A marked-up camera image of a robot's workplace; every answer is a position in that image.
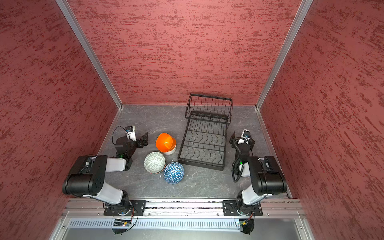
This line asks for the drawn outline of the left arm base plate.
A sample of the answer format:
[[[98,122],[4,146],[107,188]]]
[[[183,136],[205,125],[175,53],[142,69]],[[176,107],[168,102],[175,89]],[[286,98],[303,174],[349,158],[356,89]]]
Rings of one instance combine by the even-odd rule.
[[[129,200],[128,205],[124,206],[121,204],[110,205],[104,204],[104,216],[118,216],[118,217],[129,217],[129,216],[142,216],[146,207],[146,200]]]

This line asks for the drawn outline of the white pink bowl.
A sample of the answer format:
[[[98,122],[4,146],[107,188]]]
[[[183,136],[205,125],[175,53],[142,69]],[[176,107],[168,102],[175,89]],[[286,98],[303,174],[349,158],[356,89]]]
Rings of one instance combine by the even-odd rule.
[[[171,154],[173,154],[173,153],[176,151],[176,149],[177,149],[177,144],[175,144],[175,145],[173,146],[173,148],[170,149],[169,151],[164,152],[164,155],[171,155]]]

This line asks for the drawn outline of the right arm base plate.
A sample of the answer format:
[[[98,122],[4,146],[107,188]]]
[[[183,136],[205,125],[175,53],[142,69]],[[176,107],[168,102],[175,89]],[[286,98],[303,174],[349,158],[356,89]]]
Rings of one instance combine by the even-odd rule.
[[[245,205],[235,200],[224,200],[222,204],[224,216],[259,217],[263,215],[260,202],[254,205]]]

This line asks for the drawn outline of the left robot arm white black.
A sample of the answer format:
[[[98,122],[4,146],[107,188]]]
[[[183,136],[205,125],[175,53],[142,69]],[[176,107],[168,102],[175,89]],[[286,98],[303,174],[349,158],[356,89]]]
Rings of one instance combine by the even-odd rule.
[[[126,216],[135,210],[127,191],[117,189],[105,182],[109,172],[128,171],[133,163],[136,149],[147,146],[148,133],[141,138],[132,138],[133,132],[116,140],[116,157],[106,155],[85,155],[77,158],[64,181],[62,191],[65,195],[78,198],[91,198],[104,203],[105,215]]]

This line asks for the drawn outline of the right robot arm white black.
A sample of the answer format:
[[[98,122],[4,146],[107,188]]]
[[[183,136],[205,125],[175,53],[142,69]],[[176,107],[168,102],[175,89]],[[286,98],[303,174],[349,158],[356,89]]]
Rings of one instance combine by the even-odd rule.
[[[251,180],[251,185],[237,196],[236,211],[240,216],[251,216],[261,209],[262,200],[286,193],[288,184],[275,157],[253,155],[255,141],[250,131],[243,130],[240,137],[232,134],[229,143],[236,150],[231,168],[233,182]]]

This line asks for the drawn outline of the green patterned ceramic bowl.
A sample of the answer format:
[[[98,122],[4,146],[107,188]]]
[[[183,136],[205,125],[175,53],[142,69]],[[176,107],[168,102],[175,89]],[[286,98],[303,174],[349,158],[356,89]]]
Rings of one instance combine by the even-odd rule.
[[[166,167],[165,156],[161,152],[151,152],[144,160],[145,170],[151,174],[158,174]]]

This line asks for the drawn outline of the orange plastic bowl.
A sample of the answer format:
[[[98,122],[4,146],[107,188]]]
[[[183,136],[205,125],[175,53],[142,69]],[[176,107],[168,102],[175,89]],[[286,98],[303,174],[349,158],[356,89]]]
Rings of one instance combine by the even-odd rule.
[[[176,139],[167,133],[161,133],[156,140],[156,147],[162,153],[170,152],[176,144]]]

